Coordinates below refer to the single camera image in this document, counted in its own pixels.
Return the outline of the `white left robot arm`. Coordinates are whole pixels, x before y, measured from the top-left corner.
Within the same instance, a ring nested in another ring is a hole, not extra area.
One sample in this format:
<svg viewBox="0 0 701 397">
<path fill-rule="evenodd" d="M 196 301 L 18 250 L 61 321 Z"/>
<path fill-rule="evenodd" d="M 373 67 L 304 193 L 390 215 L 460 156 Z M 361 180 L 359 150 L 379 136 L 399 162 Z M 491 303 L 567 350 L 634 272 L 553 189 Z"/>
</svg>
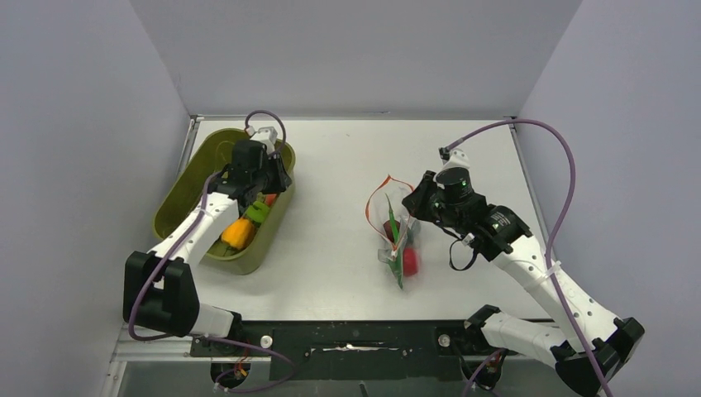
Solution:
<svg viewBox="0 0 701 397">
<path fill-rule="evenodd" d="M 159 244 L 126 259 L 123 318 L 160 338 L 202 336 L 236 340 L 241 315 L 200 301 L 193 268 L 259 194 L 279 194 L 292 180 L 270 134 L 237 141 L 231 161 L 210 175 L 194 210 Z"/>
</svg>

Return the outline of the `green chili pepper toy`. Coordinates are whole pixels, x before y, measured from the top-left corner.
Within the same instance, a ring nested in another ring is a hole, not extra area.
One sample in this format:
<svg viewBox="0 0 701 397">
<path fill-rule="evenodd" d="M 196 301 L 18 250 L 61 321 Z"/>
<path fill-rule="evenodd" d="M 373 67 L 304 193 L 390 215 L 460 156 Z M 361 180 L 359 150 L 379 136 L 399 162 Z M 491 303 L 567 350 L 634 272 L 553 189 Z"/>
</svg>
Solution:
<svg viewBox="0 0 701 397">
<path fill-rule="evenodd" d="M 403 254 L 405 252 L 405 247 L 401 246 L 397 249 L 389 249 L 387 253 L 386 263 L 395 278 L 398 287 L 400 289 L 404 288 L 404 273 L 403 273 Z"/>
</svg>

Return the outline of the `red yellow apple toy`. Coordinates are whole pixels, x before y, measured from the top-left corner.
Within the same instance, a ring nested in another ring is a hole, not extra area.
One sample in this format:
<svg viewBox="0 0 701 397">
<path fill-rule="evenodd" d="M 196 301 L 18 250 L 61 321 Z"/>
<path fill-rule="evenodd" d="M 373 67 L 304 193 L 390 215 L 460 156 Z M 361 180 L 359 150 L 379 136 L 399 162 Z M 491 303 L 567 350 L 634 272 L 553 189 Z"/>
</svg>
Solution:
<svg viewBox="0 0 701 397">
<path fill-rule="evenodd" d="M 418 273 L 420 266 L 420 256 L 413 247 L 405 247 L 403 250 L 403 276 L 411 277 Z"/>
</svg>

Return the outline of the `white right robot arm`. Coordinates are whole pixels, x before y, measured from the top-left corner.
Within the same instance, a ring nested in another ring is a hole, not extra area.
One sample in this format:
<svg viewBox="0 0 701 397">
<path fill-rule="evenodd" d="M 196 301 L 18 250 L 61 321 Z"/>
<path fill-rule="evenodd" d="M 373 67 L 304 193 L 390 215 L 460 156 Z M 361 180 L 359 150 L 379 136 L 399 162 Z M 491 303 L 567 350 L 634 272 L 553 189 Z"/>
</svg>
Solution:
<svg viewBox="0 0 701 397">
<path fill-rule="evenodd" d="M 596 396 L 628 362 L 644 335 L 634 318 L 619 318 L 546 259 L 529 226 L 510 208 L 476 193 L 468 170 L 428 171 L 402 201 L 412 218 L 452 230 L 473 252 L 512 277 L 556 323 L 548 327 L 485 305 L 467 320 L 473 352 L 517 352 L 556 371 L 577 395 Z"/>
</svg>

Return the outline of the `clear zip bag orange zipper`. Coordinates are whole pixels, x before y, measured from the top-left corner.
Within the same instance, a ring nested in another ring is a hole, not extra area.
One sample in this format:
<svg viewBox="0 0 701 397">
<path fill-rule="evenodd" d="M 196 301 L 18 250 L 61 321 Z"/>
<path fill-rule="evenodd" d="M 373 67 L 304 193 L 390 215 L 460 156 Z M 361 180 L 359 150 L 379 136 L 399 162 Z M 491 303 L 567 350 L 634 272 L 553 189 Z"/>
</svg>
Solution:
<svg viewBox="0 0 701 397">
<path fill-rule="evenodd" d="M 414 285 L 422 265 L 419 221 L 403 206 L 413 186 L 391 175 L 365 204 L 365 220 L 379 237 L 377 259 L 400 290 Z"/>
</svg>

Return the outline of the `dark red round fruit toy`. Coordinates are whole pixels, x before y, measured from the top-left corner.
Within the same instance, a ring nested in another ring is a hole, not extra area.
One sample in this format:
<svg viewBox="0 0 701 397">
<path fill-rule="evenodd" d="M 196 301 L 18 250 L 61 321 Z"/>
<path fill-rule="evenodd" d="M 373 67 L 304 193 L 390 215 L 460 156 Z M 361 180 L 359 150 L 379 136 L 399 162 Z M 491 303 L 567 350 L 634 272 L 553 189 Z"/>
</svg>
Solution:
<svg viewBox="0 0 701 397">
<path fill-rule="evenodd" d="M 384 233 L 390 242 L 395 243 L 398 240 L 398 238 L 401 236 L 401 227 L 402 227 L 402 223 L 400 221 L 397 221 L 397 220 L 394 220 L 394 221 L 388 220 L 388 221 L 384 222 L 384 224 L 383 224 Z"/>
</svg>

